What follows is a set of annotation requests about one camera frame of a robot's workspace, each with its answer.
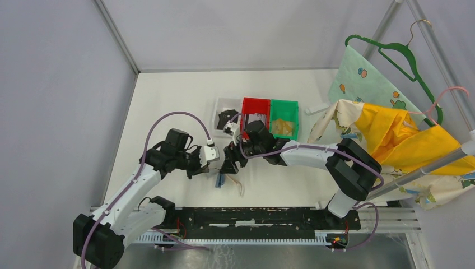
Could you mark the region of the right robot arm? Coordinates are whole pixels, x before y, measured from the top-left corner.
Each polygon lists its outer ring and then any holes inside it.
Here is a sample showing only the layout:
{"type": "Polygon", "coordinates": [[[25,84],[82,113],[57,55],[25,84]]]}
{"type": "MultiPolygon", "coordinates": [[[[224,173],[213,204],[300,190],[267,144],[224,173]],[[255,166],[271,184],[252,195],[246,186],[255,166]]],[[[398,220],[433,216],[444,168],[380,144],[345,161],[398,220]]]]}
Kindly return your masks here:
{"type": "Polygon", "coordinates": [[[299,143],[288,138],[276,138],[261,121],[246,126],[244,138],[240,127],[227,122],[223,132],[232,136],[224,148],[221,174],[237,174],[250,159],[262,158],[271,165],[306,166],[326,170],[338,186],[338,191],[325,208],[323,220],[327,227],[337,229],[358,202],[367,199],[376,180],[383,180],[381,165],[354,140],[316,145],[299,143]]]}

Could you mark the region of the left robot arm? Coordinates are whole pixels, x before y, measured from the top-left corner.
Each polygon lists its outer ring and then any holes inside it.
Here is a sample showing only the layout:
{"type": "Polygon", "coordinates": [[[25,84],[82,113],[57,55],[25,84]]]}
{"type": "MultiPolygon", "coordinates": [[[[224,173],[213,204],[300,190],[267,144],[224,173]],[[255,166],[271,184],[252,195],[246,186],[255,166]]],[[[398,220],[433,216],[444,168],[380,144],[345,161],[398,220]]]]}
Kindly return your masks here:
{"type": "Polygon", "coordinates": [[[126,248],[156,225],[170,228],[175,224],[173,203],[159,198],[143,210],[139,202],[174,170],[186,172],[188,178],[208,173],[211,162],[219,160],[218,148],[212,140],[188,151],[192,137],[171,129],[165,140],[146,150],[128,181],[102,206],[90,215],[80,214],[73,222],[73,252],[98,268],[114,268],[126,248]]]}

